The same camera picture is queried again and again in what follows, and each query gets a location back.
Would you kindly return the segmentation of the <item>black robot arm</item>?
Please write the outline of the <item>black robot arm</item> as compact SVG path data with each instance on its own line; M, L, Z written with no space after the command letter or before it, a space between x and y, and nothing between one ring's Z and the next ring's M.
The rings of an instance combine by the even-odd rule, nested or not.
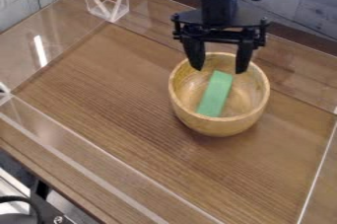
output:
M238 0L200 0L197 9L175 13L171 20L172 37L181 42L189 65L196 70L204 67L208 42L236 44L236 73L248 70L253 51L266 45L270 24L266 17L241 9Z

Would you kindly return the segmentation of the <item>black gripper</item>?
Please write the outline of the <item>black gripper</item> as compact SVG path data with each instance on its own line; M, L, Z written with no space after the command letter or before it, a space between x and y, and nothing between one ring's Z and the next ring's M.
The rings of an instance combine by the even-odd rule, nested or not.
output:
M246 72L253 50L266 44L269 21L254 14L238 0L201 0L200 7L171 16L172 36L183 48L193 69L200 71L205 61L205 42L238 45L236 73Z

